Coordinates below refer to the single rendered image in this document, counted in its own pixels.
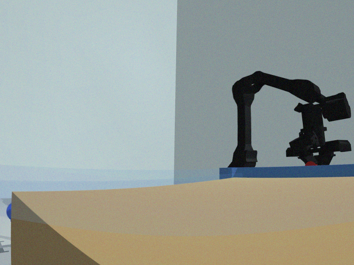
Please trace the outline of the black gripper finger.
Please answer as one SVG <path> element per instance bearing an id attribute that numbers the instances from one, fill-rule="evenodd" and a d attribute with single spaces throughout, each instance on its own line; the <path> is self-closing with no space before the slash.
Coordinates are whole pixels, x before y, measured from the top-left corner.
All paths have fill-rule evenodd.
<path id="1" fill-rule="evenodd" d="M 333 156 L 335 154 L 325 154 L 325 155 L 315 155 L 315 159 L 317 160 L 317 165 L 329 165 Z"/>
<path id="2" fill-rule="evenodd" d="M 317 160 L 315 159 L 314 156 L 298 157 L 298 159 L 301 159 L 305 164 L 306 164 L 308 161 L 312 161 L 312 162 L 314 162 L 315 164 L 317 164 Z"/>

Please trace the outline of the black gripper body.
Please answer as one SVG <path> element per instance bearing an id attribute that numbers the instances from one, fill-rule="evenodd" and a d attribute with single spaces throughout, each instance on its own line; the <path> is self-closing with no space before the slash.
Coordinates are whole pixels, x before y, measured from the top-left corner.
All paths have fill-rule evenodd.
<path id="1" fill-rule="evenodd" d="M 334 141 L 325 141 L 325 134 L 324 131 L 327 130 L 324 127 L 323 123 L 309 123 L 303 125 L 303 129 L 300 131 L 304 134 L 308 132 L 308 129 L 313 129 L 316 136 L 318 137 L 319 145 L 310 147 L 307 151 L 304 152 L 297 152 L 293 154 L 291 148 L 287 148 L 286 150 L 286 157 L 306 157 L 306 156 L 313 156 L 313 153 L 319 153 L 319 155 L 325 154 L 334 154 L 334 152 L 347 152 L 351 151 L 351 144 L 348 140 L 334 140 Z M 320 147 L 320 148 L 318 148 Z M 312 148 L 312 149 L 311 149 Z"/>

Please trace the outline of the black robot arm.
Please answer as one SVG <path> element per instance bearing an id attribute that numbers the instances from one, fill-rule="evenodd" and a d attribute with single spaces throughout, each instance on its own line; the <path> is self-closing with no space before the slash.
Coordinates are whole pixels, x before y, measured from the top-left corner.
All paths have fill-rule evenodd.
<path id="1" fill-rule="evenodd" d="M 303 125 L 323 123 L 322 115 L 329 122 L 351 118 L 351 109 L 344 92 L 325 97 L 319 87 L 309 80 L 290 80 L 256 71 L 241 78 L 232 87 L 233 99 L 237 104 L 237 147 L 228 168 L 253 168 L 258 162 L 257 150 L 253 150 L 251 144 L 251 104 L 254 94 L 264 85 L 287 91 L 308 102 L 304 105 L 298 103 L 294 108 L 294 111 L 301 113 Z M 314 102 L 319 104 L 314 105 Z M 313 145 L 320 146 L 313 129 L 308 129 L 305 134 L 299 132 L 299 137 L 289 142 L 289 145 L 293 154 L 307 151 Z"/>

